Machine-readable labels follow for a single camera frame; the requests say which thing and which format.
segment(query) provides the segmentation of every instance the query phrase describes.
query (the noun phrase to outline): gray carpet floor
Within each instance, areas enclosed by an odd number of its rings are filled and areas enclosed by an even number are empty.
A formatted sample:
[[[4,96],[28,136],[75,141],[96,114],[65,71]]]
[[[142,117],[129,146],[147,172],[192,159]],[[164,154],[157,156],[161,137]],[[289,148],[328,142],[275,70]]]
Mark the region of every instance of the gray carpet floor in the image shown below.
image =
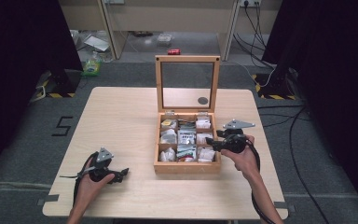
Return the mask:
[[[270,72],[255,66],[248,66],[248,70],[250,74]],[[43,206],[38,202],[48,195],[90,92],[97,86],[155,87],[155,65],[104,63],[99,76],[80,80],[75,97],[44,98],[29,104],[11,144],[0,157],[0,223],[65,223],[65,217],[44,216]],[[318,206],[330,223],[358,223],[358,195],[343,169],[330,156],[311,111],[306,108],[292,126],[291,117],[302,107],[287,106],[304,105],[303,96],[297,95],[293,101],[259,98],[248,72],[239,65],[221,66],[218,87],[248,89],[255,94],[283,195],[291,207],[285,223],[324,223]],[[70,126],[67,134],[56,128],[61,117],[68,117],[61,123]],[[301,183],[295,162],[317,203]],[[82,223],[151,222],[85,217]]]

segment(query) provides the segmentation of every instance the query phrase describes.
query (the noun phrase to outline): black curtain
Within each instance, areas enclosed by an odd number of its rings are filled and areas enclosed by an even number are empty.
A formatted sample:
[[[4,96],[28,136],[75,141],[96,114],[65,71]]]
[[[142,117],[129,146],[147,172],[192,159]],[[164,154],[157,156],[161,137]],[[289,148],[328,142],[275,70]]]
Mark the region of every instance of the black curtain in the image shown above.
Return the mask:
[[[82,70],[75,44],[55,0],[0,1],[0,153],[47,70]]]
[[[358,3],[283,0],[263,59],[297,70],[323,138],[358,192]]]

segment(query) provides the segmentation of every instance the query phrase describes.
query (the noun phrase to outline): wooden table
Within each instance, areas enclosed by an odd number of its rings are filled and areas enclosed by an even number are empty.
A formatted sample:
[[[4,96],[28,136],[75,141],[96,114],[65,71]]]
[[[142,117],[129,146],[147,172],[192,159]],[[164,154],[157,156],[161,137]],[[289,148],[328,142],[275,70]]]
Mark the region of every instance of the wooden table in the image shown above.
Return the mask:
[[[43,213],[67,217],[72,208],[75,175],[86,158],[100,147],[115,157],[109,169],[130,172],[122,183],[107,185],[86,212],[86,217],[172,219],[259,219],[251,201],[251,189],[234,163],[222,156],[218,175],[156,175],[153,167],[158,117],[156,88],[95,88],[78,122],[72,141],[46,202]],[[255,123],[245,133],[255,137],[261,158],[261,175],[273,202],[284,202],[269,145],[254,96],[247,90],[217,91],[217,127],[232,119]],[[287,209],[278,209],[287,218]]]

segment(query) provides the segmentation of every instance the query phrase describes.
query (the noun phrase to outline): red object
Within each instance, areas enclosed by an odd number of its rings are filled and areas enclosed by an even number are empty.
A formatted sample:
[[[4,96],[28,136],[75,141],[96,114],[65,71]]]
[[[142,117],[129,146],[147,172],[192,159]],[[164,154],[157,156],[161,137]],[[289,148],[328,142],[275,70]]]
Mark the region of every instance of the red object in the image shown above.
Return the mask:
[[[180,54],[179,49],[169,49],[168,50],[168,55],[179,55],[179,54]]]

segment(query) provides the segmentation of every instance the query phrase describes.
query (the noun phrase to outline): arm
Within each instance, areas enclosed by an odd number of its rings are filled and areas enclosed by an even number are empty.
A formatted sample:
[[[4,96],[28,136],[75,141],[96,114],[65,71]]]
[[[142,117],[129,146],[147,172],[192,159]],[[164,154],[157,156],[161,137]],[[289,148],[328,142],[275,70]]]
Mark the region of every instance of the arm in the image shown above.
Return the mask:
[[[246,136],[251,142],[255,141],[254,137],[250,135]],[[229,150],[222,149],[221,153],[222,155],[231,158],[234,161],[237,170],[242,171],[243,177],[248,180],[249,185],[251,186],[252,192],[255,196],[255,201],[257,202],[260,210],[275,223],[283,223],[269,197],[269,192],[267,191],[263,178],[258,172],[255,155],[252,150],[249,147],[246,147],[243,152],[237,154]]]
[[[89,175],[84,175],[80,181],[76,201],[74,207],[69,214],[67,224],[76,224],[80,223],[86,209],[89,207],[92,201],[97,197],[100,193],[103,186],[105,186],[109,181],[111,181],[115,175],[110,174],[104,177],[99,182],[94,182],[90,179]]]

